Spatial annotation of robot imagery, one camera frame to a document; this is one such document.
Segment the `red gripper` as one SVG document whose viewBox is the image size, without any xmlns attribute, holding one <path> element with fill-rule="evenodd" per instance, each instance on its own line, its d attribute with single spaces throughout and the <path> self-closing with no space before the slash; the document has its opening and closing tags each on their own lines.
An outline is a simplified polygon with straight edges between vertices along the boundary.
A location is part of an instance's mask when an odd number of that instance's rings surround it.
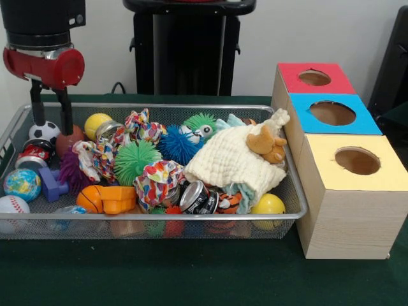
<svg viewBox="0 0 408 306">
<path fill-rule="evenodd" d="M 3 61 L 6 69 L 16 77 L 31 80 L 31 106 L 34 122 L 45 125 L 45 111 L 41 101 L 41 85 L 51 88 L 61 104 L 61 133 L 73 134 L 71 100 L 67 86 L 77 85 L 81 81 L 85 61 L 82 54 L 74 48 L 54 50 L 49 56 L 34 56 L 17 50 L 4 48 Z"/>
</svg>

